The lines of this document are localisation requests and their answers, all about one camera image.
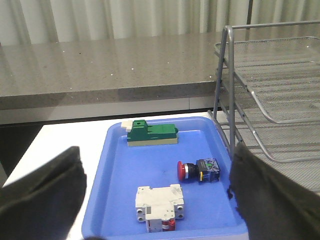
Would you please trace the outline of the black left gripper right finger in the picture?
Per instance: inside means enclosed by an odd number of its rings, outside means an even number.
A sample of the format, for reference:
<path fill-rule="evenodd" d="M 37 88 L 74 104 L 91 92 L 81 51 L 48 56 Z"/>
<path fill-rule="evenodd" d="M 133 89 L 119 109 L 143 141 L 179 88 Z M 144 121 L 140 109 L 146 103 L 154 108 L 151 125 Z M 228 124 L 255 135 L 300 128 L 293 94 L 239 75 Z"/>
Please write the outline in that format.
<path fill-rule="evenodd" d="M 275 170 L 239 143 L 229 173 L 250 240 L 318 240 L 320 197 Z"/>

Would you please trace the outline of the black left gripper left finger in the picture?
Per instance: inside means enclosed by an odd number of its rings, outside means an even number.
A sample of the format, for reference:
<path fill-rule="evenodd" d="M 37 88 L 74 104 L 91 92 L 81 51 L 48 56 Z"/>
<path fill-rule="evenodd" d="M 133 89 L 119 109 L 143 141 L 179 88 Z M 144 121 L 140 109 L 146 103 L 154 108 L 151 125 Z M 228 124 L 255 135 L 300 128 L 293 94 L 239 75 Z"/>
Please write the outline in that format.
<path fill-rule="evenodd" d="M 87 176 L 72 146 L 0 190 L 2 240 L 64 240 L 84 201 Z"/>

